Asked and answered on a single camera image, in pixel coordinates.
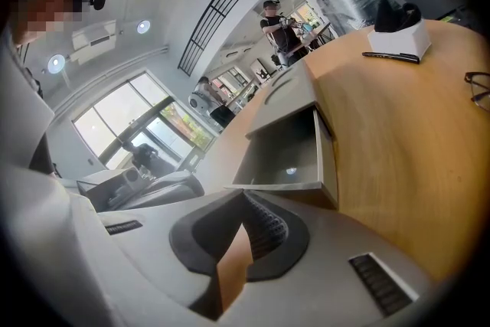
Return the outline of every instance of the pen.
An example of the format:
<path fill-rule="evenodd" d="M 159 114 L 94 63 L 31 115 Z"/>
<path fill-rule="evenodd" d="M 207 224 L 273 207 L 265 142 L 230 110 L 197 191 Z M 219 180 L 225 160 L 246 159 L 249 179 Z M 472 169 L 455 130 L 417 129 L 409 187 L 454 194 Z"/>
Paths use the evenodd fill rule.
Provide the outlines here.
<path fill-rule="evenodd" d="M 382 59 L 393 59 L 406 61 L 408 63 L 420 64 L 420 59 L 414 54 L 384 54 L 381 52 L 363 52 L 362 56 L 365 57 L 380 57 Z"/>

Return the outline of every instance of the desk drawer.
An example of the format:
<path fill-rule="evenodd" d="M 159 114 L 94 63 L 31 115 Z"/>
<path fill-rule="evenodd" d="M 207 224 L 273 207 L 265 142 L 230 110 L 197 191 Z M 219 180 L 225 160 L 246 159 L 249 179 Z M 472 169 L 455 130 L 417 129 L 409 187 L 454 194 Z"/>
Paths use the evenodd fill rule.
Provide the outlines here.
<path fill-rule="evenodd" d="M 338 207 L 332 138 L 314 107 L 254 134 L 232 185 Z"/>

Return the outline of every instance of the desk surface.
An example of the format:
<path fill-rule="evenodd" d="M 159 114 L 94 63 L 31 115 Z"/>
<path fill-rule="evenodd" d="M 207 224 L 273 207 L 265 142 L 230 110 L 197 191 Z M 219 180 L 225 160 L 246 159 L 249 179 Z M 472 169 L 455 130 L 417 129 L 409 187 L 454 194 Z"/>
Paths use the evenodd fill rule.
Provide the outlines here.
<path fill-rule="evenodd" d="M 490 114 L 470 100 L 463 77 L 490 63 L 476 33 L 438 21 L 427 28 L 433 45 L 419 66 L 362 57 L 372 28 L 303 60 L 336 135 L 339 211 L 440 280 L 468 255 L 488 207 Z M 232 182 L 263 97 L 257 93 L 200 164 L 207 193 Z"/>

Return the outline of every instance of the ceiling light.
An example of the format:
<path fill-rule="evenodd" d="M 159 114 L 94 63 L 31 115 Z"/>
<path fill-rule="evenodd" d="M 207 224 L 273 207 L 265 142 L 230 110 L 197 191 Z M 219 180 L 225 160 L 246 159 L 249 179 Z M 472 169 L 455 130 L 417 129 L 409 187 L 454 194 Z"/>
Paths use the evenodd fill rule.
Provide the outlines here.
<path fill-rule="evenodd" d="M 64 56 L 61 54 L 55 54 L 48 62 L 47 62 L 47 70 L 51 74 L 58 74 L 64 68 Z"/>
<path fill-rule="evenodd" d="M 140 34 L 146 33 L 148 30 L 150 30 L 150 21 L 139 22 L 136 30 Z"/>

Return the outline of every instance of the man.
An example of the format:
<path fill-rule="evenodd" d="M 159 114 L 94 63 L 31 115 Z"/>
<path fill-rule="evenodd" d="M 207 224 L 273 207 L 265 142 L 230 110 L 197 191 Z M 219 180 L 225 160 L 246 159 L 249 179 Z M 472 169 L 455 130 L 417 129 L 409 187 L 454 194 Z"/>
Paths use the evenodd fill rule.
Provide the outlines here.
<path fill-rule="evenodd" d="M 273 37 L 273 40 L 276 42 L 277 49 L 283 54 L 288 54 L 295 47 L 301 45 L 301 41 L 296 36 L 292 26 L 294 25 L 294 19 L 291 20 L 291 23 L 288 26 L 283 26 L 280 23 L 281 16 L 277 15 L 277 2 L 272 0 L 267 0 L 263 3 L 263 9 L 266 13 L 265 18 L 260 21 L 260 27 L 264 34 L 270 34 Z M 301 47 L 297 51 L 293 52 L 288 60 L 287 65 L 291 66 L 296 61 L 306 56 L 308 51 L 306 48 Z"/>
<path fill-rule="evenodd" d="M 142 166 L 147 168 L 153 177 L 161 178 L 175 171 L 170 162 L 158 157 L 158 152 L 150 145 L 143 143 L 138 147 L 131 142 L 124 142 L 122 148 L 132 153 L 132 164 L 140 169 Z"/>
<path fill-rule="evenodd" d="M 11 6 L 11 17 L 2 33 L 1 42 L 0 79 L 7 80 L 8 83 L 1 91 L 0 112 L 4 117 L 14 115 L 21 119 L 31 118 L 32 122 L 37 122 L 38 129 L 25 126 L 20 127 L 22 131 L 19 131 L 4 124 L 2 131 L 5 137 L 0 142 L 3 159 L 21 166 L 28 165 L 31 169 L 48 175 L 53 174 L 54 167 L 46 136 L 41 131 L 51 122 L 53 113 L 42 102 L 39 86 L 30 72 L 23 68 L 16 48 L 31 43 L 46 31 L 55 30 L 56 23 L 72 19 L 73 14 L 82 11 L 82 4 L 88 1 L 17 0 Z M 22 137 L 24 142 L 18 146 L 17 140 Z"/>
<path fill-rule="evenodd" d="M 224 101 L 220 95 L 214 91 L 213 87 L 209 83 L 209 79 L 202 77 L 198 81 L 198 85 L 194 89 L 194 92 L 200 94 L 200 96 L 207 101 L 207 112 L 209 113 L 209 116 L 220 126 L 227 128 L 231 120 L 235 118 L 235 115 L 225 105 L 226 101 Z"/>

